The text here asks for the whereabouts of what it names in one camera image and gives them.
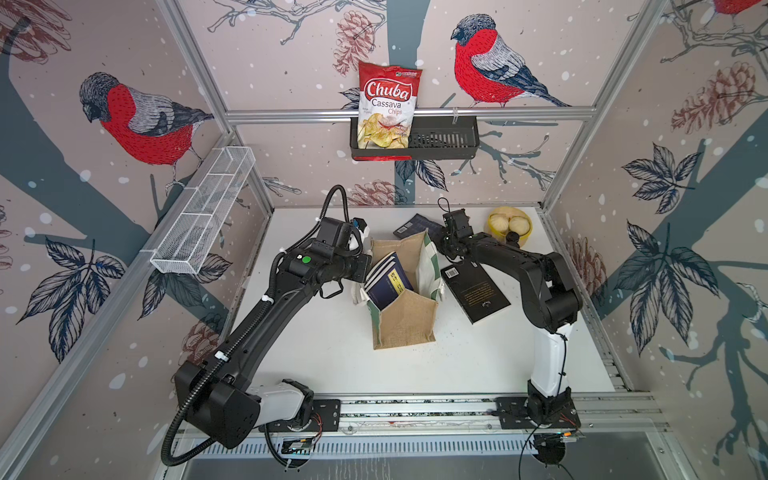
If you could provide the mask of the burlap canvas bag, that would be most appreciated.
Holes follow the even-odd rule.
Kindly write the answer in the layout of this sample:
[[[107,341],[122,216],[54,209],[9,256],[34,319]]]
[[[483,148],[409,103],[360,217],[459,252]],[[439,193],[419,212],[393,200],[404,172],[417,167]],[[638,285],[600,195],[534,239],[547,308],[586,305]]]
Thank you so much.
[[[382,350],[433,342],[444,282],[437,248],[428,233],[424,231],[401,240],[373,240],[369,252],[371,270],[386,254],[396,252],[414,288],[379,311],[364,292],[365,282],[353,285],[353,302],[366,306],[371,316],[373,348]]]

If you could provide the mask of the black paperback book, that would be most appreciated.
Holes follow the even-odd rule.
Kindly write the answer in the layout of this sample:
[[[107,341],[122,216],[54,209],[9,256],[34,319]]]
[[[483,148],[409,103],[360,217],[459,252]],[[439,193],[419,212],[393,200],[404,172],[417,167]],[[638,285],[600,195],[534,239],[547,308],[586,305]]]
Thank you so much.
[[[472,324],[511,305],[480,264],[463,260],[441,269],[440,272],[446,286]]]

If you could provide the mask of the navy book yellow label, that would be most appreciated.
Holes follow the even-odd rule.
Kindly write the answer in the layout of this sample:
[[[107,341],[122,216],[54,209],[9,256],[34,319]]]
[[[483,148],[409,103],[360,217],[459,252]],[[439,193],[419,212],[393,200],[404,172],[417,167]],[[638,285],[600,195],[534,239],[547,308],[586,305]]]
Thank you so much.
[[[396,252],[386,254],[372,268],[363,288],[379,311],[386,309],[405,291],[414,290]]]

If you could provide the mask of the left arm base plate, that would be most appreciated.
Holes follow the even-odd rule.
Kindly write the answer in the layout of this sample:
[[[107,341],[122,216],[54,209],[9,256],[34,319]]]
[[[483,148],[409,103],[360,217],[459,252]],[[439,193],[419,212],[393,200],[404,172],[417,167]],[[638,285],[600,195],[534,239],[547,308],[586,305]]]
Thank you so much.
[[[315,434],[336,432],[341,416],[341,401],[339,399],[315,399],[311,405],[303,405],[296,417],[288,420],[277,420],[260,426],[264,432],[268,428],[271,433]]]

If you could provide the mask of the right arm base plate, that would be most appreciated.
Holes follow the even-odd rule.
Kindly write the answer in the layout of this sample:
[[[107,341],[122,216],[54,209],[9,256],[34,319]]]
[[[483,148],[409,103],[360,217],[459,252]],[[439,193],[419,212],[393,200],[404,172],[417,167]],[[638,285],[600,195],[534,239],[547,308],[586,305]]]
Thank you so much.
[[[554,402],[526,396],[502,396],[494,399],[494,415],[503,430],[528,430],[534,427],[555,430],[577,430],[581,420],[573,399],[566,395]]]

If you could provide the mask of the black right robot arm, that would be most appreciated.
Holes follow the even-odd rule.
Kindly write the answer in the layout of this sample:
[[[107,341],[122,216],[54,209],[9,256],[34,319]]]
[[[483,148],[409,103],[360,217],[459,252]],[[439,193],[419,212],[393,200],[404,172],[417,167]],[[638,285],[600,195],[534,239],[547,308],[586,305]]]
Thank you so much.
[[[571,399],[568,341],[583,306],[562,255],[523,250],[515,232],[507,233],[501,243],[487,233],[449,227],[441,229],[437,250],[450,260],[470,260],[518,281],[523,312],[535,328],[528,416],[536,424],[553,422]]]

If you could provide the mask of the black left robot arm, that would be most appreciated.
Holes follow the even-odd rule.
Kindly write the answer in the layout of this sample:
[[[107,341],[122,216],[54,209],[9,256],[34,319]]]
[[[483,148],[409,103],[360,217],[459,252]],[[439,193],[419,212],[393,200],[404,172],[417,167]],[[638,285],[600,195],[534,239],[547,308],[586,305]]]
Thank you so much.
[[[366,224],[324,218],[309,238],[279,253],[265,294],[242,323],[200,363],[185,362],[174,376],[179,409],[163,449],[170,450],[182,422],[207,435],[207,443],[238,446],[256,427],[278,421],[305,425],[313,391],[286,379],[249,392],[254,374],[293,317],[325,285],[361,282],[371,257],[363,250]]]

